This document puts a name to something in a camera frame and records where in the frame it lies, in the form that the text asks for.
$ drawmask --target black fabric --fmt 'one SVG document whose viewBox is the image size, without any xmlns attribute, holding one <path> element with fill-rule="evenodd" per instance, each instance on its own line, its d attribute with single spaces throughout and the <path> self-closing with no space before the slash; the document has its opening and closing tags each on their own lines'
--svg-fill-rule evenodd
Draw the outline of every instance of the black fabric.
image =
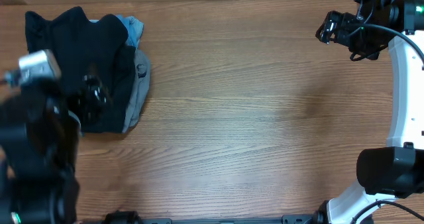
<svg viewBox="0 0 424 224">
<path fill-rule="evenodd" d="M 50 49 L 62 70 L 60 86 L 66 95 L 75 93 L 87 74 L 99 76 L 113 105 L 101 120 L 83 132 L 121 133 L 125 111 L 133 89 L 135 47 L 125 45 L 128 32 L 115 15 L 90 22 L 81 7 L 74 7 L 53 21 L 35 12 L 25 14 L 29 52 Z"/>
</svg>

